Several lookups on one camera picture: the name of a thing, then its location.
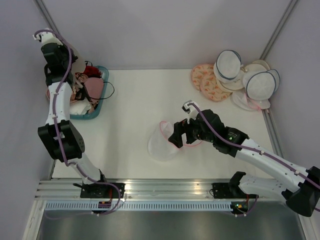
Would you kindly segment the mauve bra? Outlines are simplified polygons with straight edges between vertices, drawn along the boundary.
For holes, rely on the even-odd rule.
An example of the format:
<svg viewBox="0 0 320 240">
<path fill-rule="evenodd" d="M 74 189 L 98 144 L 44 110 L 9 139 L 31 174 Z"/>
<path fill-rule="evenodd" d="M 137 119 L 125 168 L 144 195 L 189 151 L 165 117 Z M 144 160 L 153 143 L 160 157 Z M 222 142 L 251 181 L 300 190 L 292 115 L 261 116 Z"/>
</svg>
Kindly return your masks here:
<svg viewBox="0 0 320 240">
<path fill-rule="evenodd" d="M 77 57 L 74 63 L 72 63 L 71 73 L 75 75 L 76 73 L 83 73 L 86 69 L 86 63 L 84 58 L 80 53 L 74 48 L 72 44 L 69 44 L 70 48 L 73 51 L 73 54 Z"/>
</svg>

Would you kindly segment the white mesh bag pink zipper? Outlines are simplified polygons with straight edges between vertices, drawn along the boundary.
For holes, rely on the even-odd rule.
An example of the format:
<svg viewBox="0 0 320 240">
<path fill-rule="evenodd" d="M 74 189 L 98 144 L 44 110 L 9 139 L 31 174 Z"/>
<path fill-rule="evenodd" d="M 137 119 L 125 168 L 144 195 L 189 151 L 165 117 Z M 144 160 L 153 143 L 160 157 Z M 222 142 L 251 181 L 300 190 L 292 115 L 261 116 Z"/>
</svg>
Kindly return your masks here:
<svg viewBox="0 0 320 240">
<path fill-rule="evenodd" d="M 168 141 L 173 132 L 174 126 L 168 121 L 161 121 L 156 126 L 147 143 L 147 151 L 152 158 L 160 162 L 167 162 L 173 159 L 182 149 L 194 148 L 202 143 L 201 140 L 187 143 L 187 137 L 184 133 L 181 136 L 183 145 L 178 148 Z"/>
</svg>

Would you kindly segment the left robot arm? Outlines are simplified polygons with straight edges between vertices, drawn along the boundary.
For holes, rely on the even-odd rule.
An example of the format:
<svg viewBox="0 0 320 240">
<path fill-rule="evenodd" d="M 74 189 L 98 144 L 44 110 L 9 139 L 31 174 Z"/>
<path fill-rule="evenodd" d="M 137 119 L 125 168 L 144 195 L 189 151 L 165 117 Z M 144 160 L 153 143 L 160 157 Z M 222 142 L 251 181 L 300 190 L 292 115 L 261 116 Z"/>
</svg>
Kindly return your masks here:
<svg viewBox="0 0 320 240">
<path fill-rule="evenodd" d="M 38 136 L 52 159 L 73 168 L 83 184 L 93 184 L 94 195 L 104 198 L 109 193 L 109 185 L 101 170 L 85 154 L 84 139 L 70 121 L 70 98 L 75 83 L 71 68 L 76 57 L 70 47 L 58 43 L 44 44 L 41 52 L 49 70 L 46 84 L 50 99 L 47 120 L 38 128 Z"/>
</svg>

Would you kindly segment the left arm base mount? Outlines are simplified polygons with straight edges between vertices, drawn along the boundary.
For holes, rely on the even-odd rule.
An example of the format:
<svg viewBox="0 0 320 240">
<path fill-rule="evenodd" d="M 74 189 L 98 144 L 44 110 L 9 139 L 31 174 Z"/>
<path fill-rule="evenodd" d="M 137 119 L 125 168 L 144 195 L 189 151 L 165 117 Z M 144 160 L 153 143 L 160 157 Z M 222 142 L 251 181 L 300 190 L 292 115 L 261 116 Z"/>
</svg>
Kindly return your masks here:
<svg viewBox="0 0 320 240">
<path fill-rule="evenodd" d="M 123 198 L 125 193 L 125 184 L 123 182 L 112 182 L 118 189 L 114 186 L 105 185 L 105 184 L 82 184 L 80 198 L 83 199 L 117 199 Z"/>
</svg>

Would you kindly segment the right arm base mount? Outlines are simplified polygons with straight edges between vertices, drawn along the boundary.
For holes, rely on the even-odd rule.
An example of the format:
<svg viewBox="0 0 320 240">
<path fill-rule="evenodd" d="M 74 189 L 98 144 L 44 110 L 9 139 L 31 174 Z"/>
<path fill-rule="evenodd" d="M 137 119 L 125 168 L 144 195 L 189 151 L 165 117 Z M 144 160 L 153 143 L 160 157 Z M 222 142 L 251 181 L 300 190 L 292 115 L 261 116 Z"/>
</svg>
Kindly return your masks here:
<svg viewBox="0 0 320 240">
<path fill-rule="evenodd" d="M 238 199 L 242 197 L 239 191 L 235 187 L 229 186 L 227 182 L 212 183 L 212 192 L 215 199 Z"/>
</svg>

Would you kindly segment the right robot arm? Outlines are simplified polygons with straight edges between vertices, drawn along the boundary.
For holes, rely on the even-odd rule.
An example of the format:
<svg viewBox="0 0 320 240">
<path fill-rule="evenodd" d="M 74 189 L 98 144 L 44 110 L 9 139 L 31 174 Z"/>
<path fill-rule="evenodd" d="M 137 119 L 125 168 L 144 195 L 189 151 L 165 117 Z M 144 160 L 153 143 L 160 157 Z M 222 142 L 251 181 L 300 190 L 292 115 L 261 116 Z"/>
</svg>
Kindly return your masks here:
<svg viewBox="0 0 320 240">
<path fill-rule="evenodd" d="M 239 198 L 256 195 L 278 199 L 295 213 L 311 217 L 320 200 L 320 169 L 309 169 L 291 163 L 264 149 L 246 133 L 225 126 L 212 110 L 198 112 L 195 117 L 173 125 L 169 142 L 181 148 L 182 136 L 191 144 L 197 140 L 211 143 L 220 153 L 252 164 L 270 175 L 271 179 L 258 178 L 245 172 L 236 172 L 228 183 L 228 192 Z"/>
</svg>

